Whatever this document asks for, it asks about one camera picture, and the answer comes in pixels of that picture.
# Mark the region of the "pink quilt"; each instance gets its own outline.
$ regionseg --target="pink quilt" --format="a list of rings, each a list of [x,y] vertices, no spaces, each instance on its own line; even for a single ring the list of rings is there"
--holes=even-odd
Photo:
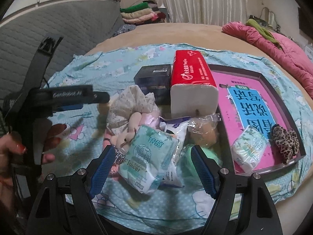
[[[272,33],[273,37],[281,45],[282,50],[280,50],[272,42],[264,39],[254,27],[245,26],[241,22],[225,24],[222,27],[222,31],[245,40],[268,54],[276,63],[300,82],[313,99],[313,63],[311,63],[304,51],[292,40],[279,33]]]

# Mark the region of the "patterned bedsheet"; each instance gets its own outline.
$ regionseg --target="patterned bedsheet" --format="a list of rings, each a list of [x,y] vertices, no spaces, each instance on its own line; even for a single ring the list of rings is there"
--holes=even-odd
[[[117,95],[129,85],[142,66],[173,62],[178,49],[199,50],[207,63],[238,67],[262,73],[289,109],[302,136],[307,155],[295,166],[288,167],[266,180],[274,202],[292,196],[302,183],[312,164],[313,115],[301,91],[268,59],[231,51],[197,48],[188,44],[147,45],[123,48],[91,56],[74,56],[74,60],[49,80],[50,86],[93,84],[95,91]],[[43,169],[43,176],[54,172],[57,176],[72,174],[100,155],[106,116],[97,105],[85,105],[82,110],[59,112],[53,123],[67,123],[58,148],[52,150],[56,161]],[[102,192],[93,199],[97,212],[128,228],[155,233],[173,234],[203,226],[214,200],[203,187],[193,184],[185,162],[180,161],[177,173],[183,178],[184,188],[159,188],[147,196],[129,186],[122,178],[107,179]],[[232,217],[240,207],[236,195]]]

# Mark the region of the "silver bolt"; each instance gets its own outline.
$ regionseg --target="silver bolt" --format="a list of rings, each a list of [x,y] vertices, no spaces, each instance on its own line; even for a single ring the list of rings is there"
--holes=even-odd
[[[253,173],[253,177],[255,179],[260,179],[261,178],[261,175],[259,173]]]
[[[48,180],[52,180],[53,178],[54,178],[54,175],[53,175],[53,174],[48,174],[48,175],[47,175],[47,179],[48,179]]]
[[[229,170],[226,168],[221,168],[221,173],[226,175],[229,173]]]
[[[86,173],[86,170],[85,169],[79,169],[77,171],[78,175],[84,175]]]

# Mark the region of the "gray quilted headboard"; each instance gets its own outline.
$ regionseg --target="gray quilted headboard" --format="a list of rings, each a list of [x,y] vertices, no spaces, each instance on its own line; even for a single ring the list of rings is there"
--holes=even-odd
[[[123,25],[116,0],[82,0],[30,11],[0,27],[0,106],[3,98],[22,87],[30,61],[47,32],[64,39],[46,70],[46,79],[61,71]]]

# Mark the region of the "curtain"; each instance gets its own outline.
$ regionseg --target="curtain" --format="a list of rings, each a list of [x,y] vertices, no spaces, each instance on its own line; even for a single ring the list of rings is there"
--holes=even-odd
[[[247,20],[247,0],[156,0],[171,22],[220,25]]]

